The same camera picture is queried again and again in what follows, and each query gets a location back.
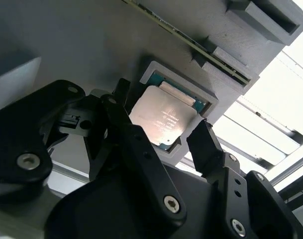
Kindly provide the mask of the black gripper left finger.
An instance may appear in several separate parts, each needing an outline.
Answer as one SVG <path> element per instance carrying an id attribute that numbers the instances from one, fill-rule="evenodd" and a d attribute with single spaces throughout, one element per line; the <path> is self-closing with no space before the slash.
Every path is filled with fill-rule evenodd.
<path id="1" fill-rule="evenodd" d="M 53 167 L 48 149 L 65 137 L 58 118 L 84 101 L 94 106 L 94 121 L 85 138 L 89 157 L 102 162 L 90 182 L 121 170 L 141 184 L 159 219 L 172 228 L 181 227 L 186 207 L 142 127 L 132 124 L 114 96 L 86 96 L 65 80 L 0 110 L 0 199 L 14 201 L 39 192 Z"/>

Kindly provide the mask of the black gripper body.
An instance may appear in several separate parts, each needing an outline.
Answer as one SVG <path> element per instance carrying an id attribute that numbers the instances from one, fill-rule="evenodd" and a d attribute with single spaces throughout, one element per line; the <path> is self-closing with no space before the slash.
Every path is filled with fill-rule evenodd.
<path id="1" fill-rule="evenodd" d="M 116 170 L 65 196 L 45 225 L 47 239 L 221 239 L 217 192 L 203 178 L 166 170 L 181 195 L 187 219 L 172 228 L 153 212 L 139 182 Z"/>

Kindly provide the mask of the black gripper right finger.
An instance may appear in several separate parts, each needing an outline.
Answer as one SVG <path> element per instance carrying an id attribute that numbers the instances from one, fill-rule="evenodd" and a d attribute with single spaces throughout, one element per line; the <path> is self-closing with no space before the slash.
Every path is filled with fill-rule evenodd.
<path id="1" fill-rule="evenodd" d="M 240 163 L 222 150 L 212 126 L 201 121 L 187 138 L 197 172 L 214 187 L 211 233 L 220 239 L 293 239 L 295 228 L 256 171 L 241 175 Z"/>

